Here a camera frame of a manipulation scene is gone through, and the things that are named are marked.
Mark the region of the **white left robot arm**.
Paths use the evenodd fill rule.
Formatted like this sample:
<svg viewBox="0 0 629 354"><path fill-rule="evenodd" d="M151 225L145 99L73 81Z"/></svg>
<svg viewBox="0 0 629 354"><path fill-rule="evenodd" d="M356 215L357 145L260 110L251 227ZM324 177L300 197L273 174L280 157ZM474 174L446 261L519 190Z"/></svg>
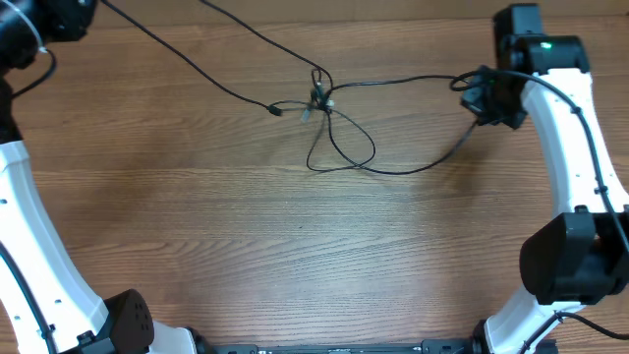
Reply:
<svg viewBox="0 0 629 354"><path fill-rule="evenodd" d="M4 1L1 73L25 69L50 42L78 41L94 1ZM22 353L200 353L185 327L155 321L142 295L99 297L68 255L32 176L12 115L23 95L1 84L1 301Z"/></svg>

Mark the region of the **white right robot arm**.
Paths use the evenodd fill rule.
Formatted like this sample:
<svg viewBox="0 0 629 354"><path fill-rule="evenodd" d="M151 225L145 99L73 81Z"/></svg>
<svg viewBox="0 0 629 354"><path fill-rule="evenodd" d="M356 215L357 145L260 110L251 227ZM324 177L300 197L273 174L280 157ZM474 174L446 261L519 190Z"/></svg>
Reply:
<svg viewBox="0 0 629 354"><path fill-rule="evenodd" d="M522 283L481 321L473 353L552 353L549 333L628 283L628 195L601 133L587 53L574 35L544 32L539 7L492 19L496 65L454 80L482 125L531 120L552 191L551 221L522 246Z"/></svg>

